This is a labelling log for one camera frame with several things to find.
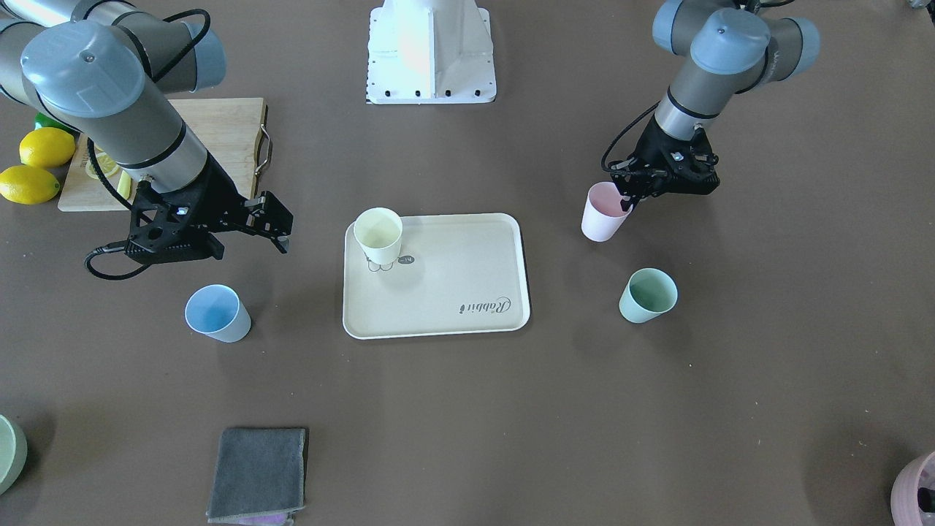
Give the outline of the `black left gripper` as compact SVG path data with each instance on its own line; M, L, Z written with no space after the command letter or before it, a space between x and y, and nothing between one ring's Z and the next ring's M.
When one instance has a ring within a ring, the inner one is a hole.
M611 164L611 180L622 196L622 210L631 213L644 197L710 194L720 186L718 161L703 127L679 140L651 119L628 159Z

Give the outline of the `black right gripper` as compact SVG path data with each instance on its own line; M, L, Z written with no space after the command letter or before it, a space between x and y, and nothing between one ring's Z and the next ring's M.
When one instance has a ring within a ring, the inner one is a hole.
M158 193L147 180L137 183L131 229L124 253L140 265L222 259L214 233L237 230L270 237L287 254L293 213L270 191L245 199L211 154L204 169L184 188Z

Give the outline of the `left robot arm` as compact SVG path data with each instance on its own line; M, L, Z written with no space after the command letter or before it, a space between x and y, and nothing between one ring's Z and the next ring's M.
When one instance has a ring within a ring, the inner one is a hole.
M760 1L667 1L652 24L661 49L682 56L665 96L642 114L648 119L628 158L608 162L629 213L665 193L710 194L720 180L719 159L707 129L735 94L806 71L820 53L816 26L801 18L765 19Z

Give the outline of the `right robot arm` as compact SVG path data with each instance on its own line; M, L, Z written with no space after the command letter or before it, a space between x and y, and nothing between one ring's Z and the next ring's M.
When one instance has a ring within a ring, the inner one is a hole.
M83 133L137 181L121 252L143 267L220 259L215 234L266 237L286 253L293 214L270 192L248 199L167 94L217 86L223 44L182 12L159 19L128 1L4 1L2 93Z

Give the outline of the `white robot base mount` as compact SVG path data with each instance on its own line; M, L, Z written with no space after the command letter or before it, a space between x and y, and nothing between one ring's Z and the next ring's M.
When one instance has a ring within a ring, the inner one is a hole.
M365 100L480 104L497 96L487 9L474 1L385 1L370 11Z

